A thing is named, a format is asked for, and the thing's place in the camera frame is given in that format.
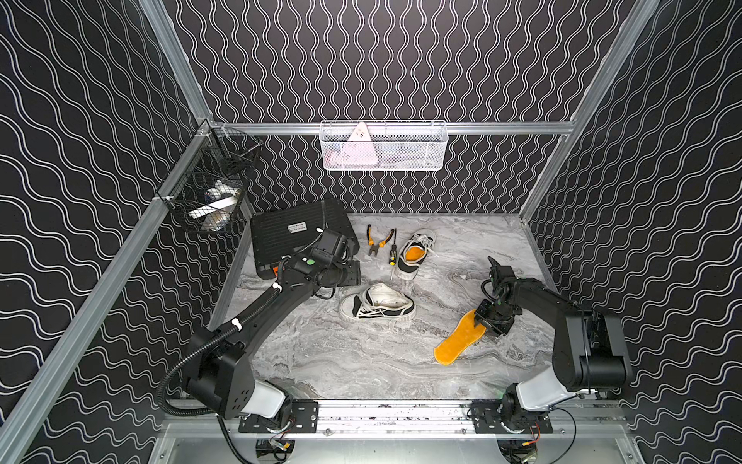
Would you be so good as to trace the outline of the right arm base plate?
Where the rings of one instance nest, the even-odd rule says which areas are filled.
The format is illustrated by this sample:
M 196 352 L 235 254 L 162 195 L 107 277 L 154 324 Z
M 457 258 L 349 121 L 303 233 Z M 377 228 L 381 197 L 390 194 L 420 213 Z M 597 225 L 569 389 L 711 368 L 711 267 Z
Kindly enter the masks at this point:
M 554 432 L 547 413 L 530 412 L 506 401 L 475 400 L 466 412 L 476 434 L 551 434 Z

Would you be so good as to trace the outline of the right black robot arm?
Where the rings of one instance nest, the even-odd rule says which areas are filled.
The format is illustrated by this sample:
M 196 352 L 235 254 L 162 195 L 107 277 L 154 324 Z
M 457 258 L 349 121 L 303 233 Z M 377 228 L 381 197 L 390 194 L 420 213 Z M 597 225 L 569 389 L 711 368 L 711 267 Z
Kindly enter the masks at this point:
M 509 386 L 502 398 L 502 417 L 516 421 L 545 413 L 580 394 L 619 389 L 633 378 L 620 318 L 610 312 L 583 309 L 536 278 L 518 278 L 510 266 L 488 259 L 484 300 L 475 323 L 494 336 L 506 336 L 527 310 L 554 330 L 550 367 Z

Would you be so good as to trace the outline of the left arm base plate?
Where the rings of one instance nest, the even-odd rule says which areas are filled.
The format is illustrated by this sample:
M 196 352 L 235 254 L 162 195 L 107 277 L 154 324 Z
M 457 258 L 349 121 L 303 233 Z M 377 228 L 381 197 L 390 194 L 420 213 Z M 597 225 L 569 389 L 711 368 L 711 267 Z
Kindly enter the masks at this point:
M 313 434 L 317 431 L 319 411 L 318 401 L 289 398 L 272 418 L 257 415 L 241 417 L 238 430 L 243 434 Z

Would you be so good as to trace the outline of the yellow insole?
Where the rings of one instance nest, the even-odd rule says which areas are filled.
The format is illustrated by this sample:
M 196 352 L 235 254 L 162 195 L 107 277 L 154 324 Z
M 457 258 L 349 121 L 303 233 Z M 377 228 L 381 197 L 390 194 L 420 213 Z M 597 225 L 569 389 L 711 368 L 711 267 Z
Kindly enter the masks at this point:
M 485 335 L 487 328 L 475 320 L 475 309 L 466 313 L 455 330 L 434 350 L 434 358 L 440 365 L 451 365 L 464 351 Z
M 428 249 L 420 245 L 409 245 L 404 251 L 404 260 L 408 264 L 415 264 L 423 261 L 427 257 Z

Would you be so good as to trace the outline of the black white sneaker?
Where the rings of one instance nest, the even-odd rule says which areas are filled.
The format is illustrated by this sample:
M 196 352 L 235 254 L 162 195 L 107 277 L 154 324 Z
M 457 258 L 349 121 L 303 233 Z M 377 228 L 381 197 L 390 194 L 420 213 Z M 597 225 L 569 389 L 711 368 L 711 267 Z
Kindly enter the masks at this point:
M 352 321 L 412 320 L 417 306 L 412 298 L 384 283 L 375 283 L 345 298 L 340 307 L 342 318 Z
M 396 276 L 402 280 L 413 280 L 426 258 L 433 253 L 436 234 L 431 229 L 421 229 L 412 234 L 399 251 Z

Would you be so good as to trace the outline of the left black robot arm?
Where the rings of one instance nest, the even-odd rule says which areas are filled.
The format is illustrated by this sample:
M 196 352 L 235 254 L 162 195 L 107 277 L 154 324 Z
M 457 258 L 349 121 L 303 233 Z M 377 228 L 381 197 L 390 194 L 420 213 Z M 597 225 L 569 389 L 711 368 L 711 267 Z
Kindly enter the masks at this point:
M 282 259 L 276 280 L 252 304 L 214 331 L 195 334 L 182 367 L 184 391 L 207 414 L 232 419 L 255 392 L 251 360 L 278 325 L 323 289 L 359 280 L 359 243 L 325 229 Z

